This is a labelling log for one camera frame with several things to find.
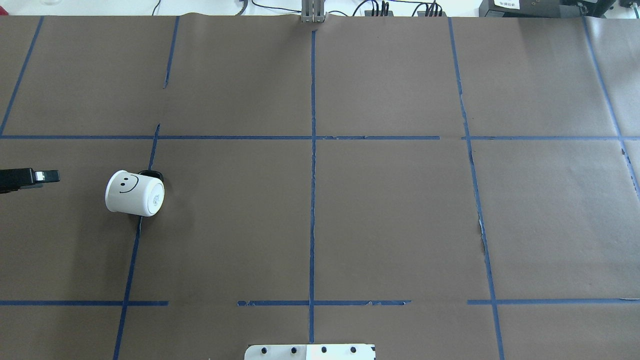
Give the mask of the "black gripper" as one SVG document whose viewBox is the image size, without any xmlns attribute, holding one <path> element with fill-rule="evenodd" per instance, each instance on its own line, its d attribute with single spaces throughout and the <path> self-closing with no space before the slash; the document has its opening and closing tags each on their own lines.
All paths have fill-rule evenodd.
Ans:
<svg viewBox="0 0 640 360">
<path fill-rule="evenodd" d="M 59 181 L 60 173 L 58 170 L 3 169 L 0 170 L 0 193 L 8 194 L 22 189 L 39 188 L 44 183 L 57 183 Z"/>
</svg>

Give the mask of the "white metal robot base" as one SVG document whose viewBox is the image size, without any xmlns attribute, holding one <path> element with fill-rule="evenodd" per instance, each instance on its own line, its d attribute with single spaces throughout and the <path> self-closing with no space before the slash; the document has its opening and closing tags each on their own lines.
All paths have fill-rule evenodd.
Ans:
<svg viewBox="0 0 640 360">
<path fill-rule="evenodd" d="M 374 344 L 256 344 L 247 347 L 245 360 L 375 360 Z"/>
</svg>

